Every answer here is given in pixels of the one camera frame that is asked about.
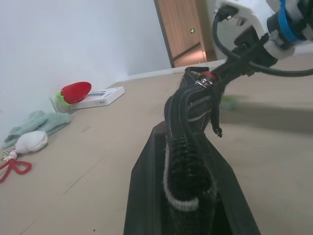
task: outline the wooden floor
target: wooden floor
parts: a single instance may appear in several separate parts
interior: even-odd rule
[[[278,67],[312,67],[312,56]],[[119,83],[108,107],[80,110],[48,146],[21,157],[26,175],[0,185],[2,235],[121,235],[130,174],[182,74]],[[231,83],[243,100],[221,110],[223,138],[207,137],[233,167],[262,235],[313,234],[313,76],[256,74]]]

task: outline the blue ring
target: blue ring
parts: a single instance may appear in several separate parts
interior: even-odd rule
[[[298,44],[302,42],[301,38],[298,38],[290,28],[290,25],[287,20],[287,14],[285,9],[285,0],[282,0],[281,7],[279,9],[278,14],[278,21],[280,28],[282,30],[282,33],[284,34],[285,38],[292,44]]]

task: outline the green towel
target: green towel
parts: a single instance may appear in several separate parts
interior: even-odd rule
[[[37,110],[32,112],[26,123],[22,126],[13,127],[4,140],[3,149],[14,145],[19,137],[25,133],[32,131],[45,131],[48,136],[61,130],[70,122],[69,114],[62,113],[45,113],[44,111]]]

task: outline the strawberry toy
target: strawberry toy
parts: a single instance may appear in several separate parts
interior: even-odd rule
[[[90,92],[91,84],[89,82],[76,82],[63,87],[56,97],[65,105],[71,105],[82,101]]]

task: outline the white ball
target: white ball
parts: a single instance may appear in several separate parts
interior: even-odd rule
[[[42,149],[48,142],[48,136],[44,131],[33,131],[22,135],[15,146],[16,153],[36,152]]]

